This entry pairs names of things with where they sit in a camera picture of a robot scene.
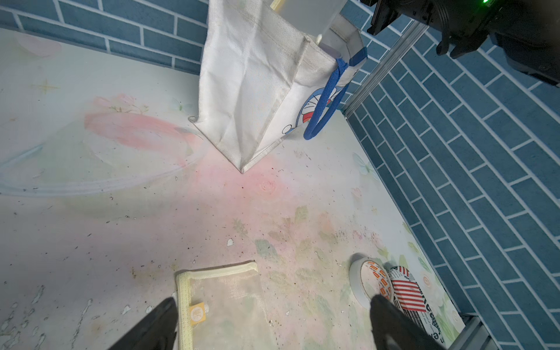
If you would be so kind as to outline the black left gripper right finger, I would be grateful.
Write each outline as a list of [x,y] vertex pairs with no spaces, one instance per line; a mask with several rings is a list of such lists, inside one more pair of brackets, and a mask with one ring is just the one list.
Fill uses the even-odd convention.
[[378,350],[444,349],[381,295],[371,299],[370,321],[373,340]]

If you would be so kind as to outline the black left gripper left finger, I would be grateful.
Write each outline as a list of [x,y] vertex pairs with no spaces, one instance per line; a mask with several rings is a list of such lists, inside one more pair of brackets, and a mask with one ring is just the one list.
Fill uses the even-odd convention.
[[173,349],[178,320],[176,301],[168,297],[109,349]]

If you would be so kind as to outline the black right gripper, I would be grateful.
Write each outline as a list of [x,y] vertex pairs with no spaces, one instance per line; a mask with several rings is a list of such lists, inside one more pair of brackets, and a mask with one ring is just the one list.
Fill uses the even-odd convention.
[[365,5],[375,9],[369,34],[379,34],[405,15],[440,32],[438,55],[457,59],[491,39],[516,71],[559,84],[558,1],[387,0]]

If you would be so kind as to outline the pale yellow pouch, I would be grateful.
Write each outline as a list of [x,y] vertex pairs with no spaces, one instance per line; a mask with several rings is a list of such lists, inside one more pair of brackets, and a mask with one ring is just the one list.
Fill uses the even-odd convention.
[[277,349],[266,315],[258,264],[175,276],[179,349]]

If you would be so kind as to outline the white canvas Doraemon tote bag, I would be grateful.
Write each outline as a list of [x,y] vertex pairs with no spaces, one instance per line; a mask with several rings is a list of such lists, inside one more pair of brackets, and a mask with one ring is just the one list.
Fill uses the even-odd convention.
[[342,15],[315,39],[271,3],[211,1],[208,25],[193,122],[240,172],[300,126],[313,139],[368,58]]

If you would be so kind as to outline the striped tape roll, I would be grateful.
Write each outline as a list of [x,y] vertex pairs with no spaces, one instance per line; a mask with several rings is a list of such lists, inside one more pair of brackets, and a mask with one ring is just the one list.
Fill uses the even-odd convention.
[[435,314],[412,273],[403,266],[394,266],[388,271],[394,289],[394,304],[415,325],[445,346],[442,331]]

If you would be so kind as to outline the clear tape roll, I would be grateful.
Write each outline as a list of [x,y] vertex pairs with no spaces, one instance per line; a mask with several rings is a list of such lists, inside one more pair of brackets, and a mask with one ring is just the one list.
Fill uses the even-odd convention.
[[376,296],[382,296],[390,303],[393,301],[394,289],[388,272],[370,258],[358,259],[350,265],[349,283],[354,297],[364,309],[370,309],[371,300]]

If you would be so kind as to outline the aluminium corner frame post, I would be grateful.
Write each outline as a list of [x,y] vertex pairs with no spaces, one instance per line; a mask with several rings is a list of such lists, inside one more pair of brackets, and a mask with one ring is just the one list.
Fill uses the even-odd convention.
[[424,35],[427,29],[428,26],[415,21],[405,28],[395,45],[387,51],[377,67],[367,76],[357,91],[348,100],[348,103],[345,104],[345,107],[341,110],[345,118],[348,118],[349,115],[357,110],[358,106],[364,102],[376,86],[391,72],[404,55]]

